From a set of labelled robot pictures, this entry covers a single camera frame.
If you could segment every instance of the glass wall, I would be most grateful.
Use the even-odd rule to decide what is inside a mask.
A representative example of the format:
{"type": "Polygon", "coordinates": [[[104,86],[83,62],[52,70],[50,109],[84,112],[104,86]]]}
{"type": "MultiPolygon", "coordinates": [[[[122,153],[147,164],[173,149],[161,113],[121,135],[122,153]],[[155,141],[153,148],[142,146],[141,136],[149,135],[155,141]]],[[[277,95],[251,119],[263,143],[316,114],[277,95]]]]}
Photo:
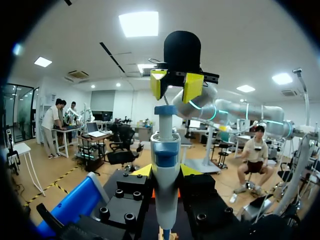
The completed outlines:
{"type": "Polygon", "coordinates": [[[5,123],[15,143],[32,139],[32,87],[7,84],[3,89],[5,123]]]}

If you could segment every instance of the metal pole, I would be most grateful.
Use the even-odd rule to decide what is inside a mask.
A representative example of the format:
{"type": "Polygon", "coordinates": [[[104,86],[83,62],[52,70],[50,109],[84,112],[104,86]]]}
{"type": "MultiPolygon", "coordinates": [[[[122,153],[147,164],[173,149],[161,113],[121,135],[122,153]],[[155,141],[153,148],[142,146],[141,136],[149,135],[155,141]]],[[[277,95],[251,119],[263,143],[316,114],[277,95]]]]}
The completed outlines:
{"type": "Polygon", "coordinates": [[[307,90],[307,86],[305,84],[305,81],[302,78],[302,69],[298,68],[298,69],[294,69],[292,70],[292,72],[294,74],[297,75],[302,87],[303,87],[303,91],[304,91],[304,103],[305,103],[305,125],[306,126],[310,126],[310,106],[309,106],[309,95],[308,95],[308,90],[307,90]]]}
{"type": "Polygon", "coordinates": [[[212,145],[212,136],[214,134],[214,129],[209,126],[209,133],[208,133],[208,139],[206,140],[206,146],[205,146],[205,157],[203,159],[202,164],[204,166],[208,166],[209,165],[209,155],[210,155],[210,149],[211,149],[211,145],[212,145]]]}
{"type": "Polygon", "coordinates": [[[292,176],[288,189],[285,191],[283,198],[279,202],[276,209],[273,211],[273,214],[280,215],[282,211],[285,209],[285,207],[288,205],[288,203],[291,201],[294,194],[296,193],[297,186],[300,181],[300,176],[303,170],[306,168],[309,161],[309,141],[310,141],[310,138],[308,135],[306,135],[302,139],[298,165],[296,166],[296,169],[294,171],[294,174],[292,176]]]}

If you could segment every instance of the floor tape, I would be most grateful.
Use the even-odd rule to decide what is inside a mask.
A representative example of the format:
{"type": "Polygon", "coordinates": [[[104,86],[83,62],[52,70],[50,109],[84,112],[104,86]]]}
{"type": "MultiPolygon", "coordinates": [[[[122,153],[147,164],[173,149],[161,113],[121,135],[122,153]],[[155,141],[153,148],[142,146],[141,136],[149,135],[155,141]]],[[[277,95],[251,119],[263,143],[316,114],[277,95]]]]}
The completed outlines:
{"type": "Polygon", "coordinates": [[[69,192],[68,192],[67,190],[65,190],[64,188],[60,187],[58,184],[54,183],[54,185],[55,185],[58,189],[60,189],[60,190],[62,190],[63,192],[65,192],[66,194],[69,194],[69,192]]]}
{"type": "MultiPolygon", "coordinates": [[[[66,194],[69,194],[69,192],[65,189],[63,189],[62,187],[60,187],[57,182],[60,181],[61,179],[63,179],[65,176],[67,176],[69,173],[71,173],[72,171],[76,170],[79,166],[76,166],[74,168],[72,168],[70,171],[66,172],[64,175],[62,175],[61,177],[59,177],[57,180],[55,180],[53,183],[51,183],[49,186],[47,186],[45,189],[43,189],[43,191],[48,190],[49,188],[51,188],[52,186],[56,186],[57,188],[59,188],[60,190],[64,191],[66,194]]],[[[31,198],[29,201],[27,201],[23,206],[27,207],[29,206],[29,204],[35,200],[37,197],[41,196],[42,192],[39,192],[37,195],[35,195],[33,198],[31,198]]]]}

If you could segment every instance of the monitor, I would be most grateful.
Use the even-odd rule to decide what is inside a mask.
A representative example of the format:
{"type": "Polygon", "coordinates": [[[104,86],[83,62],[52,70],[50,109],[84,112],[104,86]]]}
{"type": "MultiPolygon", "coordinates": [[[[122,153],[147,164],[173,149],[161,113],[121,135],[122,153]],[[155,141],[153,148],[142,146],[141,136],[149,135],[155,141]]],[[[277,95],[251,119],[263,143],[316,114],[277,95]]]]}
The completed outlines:
{"type": "Polygon", "coordinates": [[[92,111],[92,115],[94,116],[94,119],[97,121],[102,121],[103,116],[101,111],[92,111]]]}
{"type": "Polygon", "coordinates": [[[98,125],[96,122],[87,122],[86,129],[88,130],[88,134],[93,133],[93,132],[98,131],[98,125]]]}
{"type": "Polygon", "coordinates": [[[189,128],[195,128],[198,129],[200,128],[201,122],[195,121],[195,120],[190,120],[189,128]]]}

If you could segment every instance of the man in white shirt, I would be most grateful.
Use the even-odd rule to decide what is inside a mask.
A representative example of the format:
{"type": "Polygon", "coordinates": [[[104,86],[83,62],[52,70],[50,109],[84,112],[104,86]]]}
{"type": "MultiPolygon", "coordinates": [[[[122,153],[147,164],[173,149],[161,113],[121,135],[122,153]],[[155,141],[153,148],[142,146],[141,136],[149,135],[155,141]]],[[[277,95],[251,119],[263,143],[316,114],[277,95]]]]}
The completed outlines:
{"type": "Polygon", "coordinates": [[[274,169],[268,166],[268,146],[262,139],[264,133],[265,128],[257,126],[255,128],[255,137],[244,145],[241,158],[245,159],[246,162],[241,164],[237,170],[241,187],[234,190],[236,194],[246,191],[246,173],[260,173],[264,174],[264,176],[255,185],[253,192],[259,196],[262,195],[261,186],[274,172],[274,169]]]}
{"type": "Polygon", "coordinates": [[[46,111],[42,121],[43,145],[49,159],[58,158],[61,156],[60,154],[57,154],[54,146],[51,129],[53,128],[54,124],[56,124],[61,130],[64,130],[58,114],[58,110],[63,107],[63,101],[58,98],[55,101],[55,105],[46,111]]]}

